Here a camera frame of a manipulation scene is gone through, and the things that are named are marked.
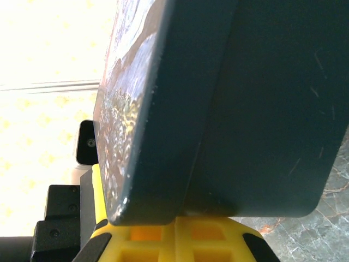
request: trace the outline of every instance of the small black camera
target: small black camera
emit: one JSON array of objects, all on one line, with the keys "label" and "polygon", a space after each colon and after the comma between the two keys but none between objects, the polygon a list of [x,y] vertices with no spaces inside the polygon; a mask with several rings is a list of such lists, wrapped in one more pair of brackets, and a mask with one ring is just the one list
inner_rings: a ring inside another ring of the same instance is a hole
[{"label": "small black camera", "polygon": [[93,121],[91,120],[84,120],[80,123],[76,161],[80,165],[94,165],[98,163],[96,139]]}]

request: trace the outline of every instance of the gray marble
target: gray marble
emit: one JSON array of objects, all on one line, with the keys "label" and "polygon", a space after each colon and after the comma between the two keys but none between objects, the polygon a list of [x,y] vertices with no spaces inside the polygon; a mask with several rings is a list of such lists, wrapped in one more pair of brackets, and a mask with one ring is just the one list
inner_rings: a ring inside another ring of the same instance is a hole
[{"label": "gray marble", "polygon": [[310,215],[234,219],[258,230],[282,262],[349,261],[349,130]]}]

